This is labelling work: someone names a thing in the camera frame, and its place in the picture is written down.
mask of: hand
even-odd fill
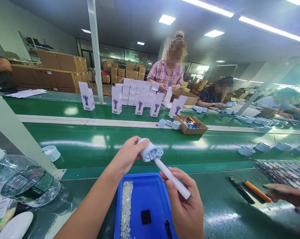
[[[215,107],[219,108],[219,109],[224,109],[224,108],[226,108],[226,105],[224,105],[223,103],[216,103]]]
[[[273,202],[278,202],[280,199],[293,204],[300,214],[300,190],[291,188],[284,184],[266,184],[263,185],[268,191],[266,195],[272,199]]]
[[[142,158],[138,153],[148,146],[150,140],[146,139],[137,145],[139,140],[141,140],[139,136],[128,139],[117,152],[116,156],[114,156],[109,166],[117,174],[120,173],[124,176],[129,172],[133,163]]]
[[[293,118],[290,114],[287,114],[287,113],[278,113],[278,115],[283,116],[284,118],[287,118],[287,119]]]
[[[167,92],[167,90],[166,90],[166,84],[159,83],[159,85],[160,85],[159,90],[162,90],[163,92]]]
[[[176,84],[176,85],[172,85],[172,90],[175,91],[175,90],[178,90],[180,87],[179,87],[179,84]]]
[[[160,171],[162,181],[165,182],[169,194],[172,221],[176,234],[179,239],[203,239],[204,209],[196,182],[178,168],[169,167],[169,170],[173,176],[184,182],[185,187],[191,193],[190,197],[185,200],[178,193],[174,182],[168,180],[164,173]]]

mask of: pink plaid shirt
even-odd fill
[[[164,83],[167,87],[183,84],[183,71],[172,71],[169,75],[166,70],[166,66],[164,65],[164,60],[160,60],[152,66],[150,73],[148,74],[148,79],[152,79],[157,83]]]

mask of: woman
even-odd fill
[[[271,109],[290,111],[300,116],[300,109],[293,106],[299,102],[300,94],[292,88],[284,88],[273,94],[252,103],[254,106],[263,106]],[[292,116],[287,113],[278,113],[284,118],[290,119]]]
[[[197,106],[201,107],[216,107],[219,109],[226,108],[222,103],[223,95],[233,91],[233,77],[228,76],[218,81],[213,85],[204,88],[198,96],[200,97]]]
[[[158,92],[166,93],[166,87],[178,90],[183,84],[182,63],[186,56],[186,42],[183,40],[184,33],[178,31],[174,41],[166,53],[166,59],[156,62],[147,77],[149,82],[160,85]]]

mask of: metal pole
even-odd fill
[[[102,81],[101,81],[101,66],[100,66],[99,40],[98,40],[98,28],[97,28],[96,1],[95,0],[87,0],[87,2],[88,2],[88,13],[89,13],[94,67],[96,70],[95,81],[97,84],[98,98],[99,98],[99,102],[97,102],[97,103],[104,104]]]

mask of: wall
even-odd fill
[[[38,39],[40,43],[45,40],[57,52],[78,55],[74,37],[10,1],[0,0],[0,44],[5,51],[30,60],[18,31],[24,37]]]

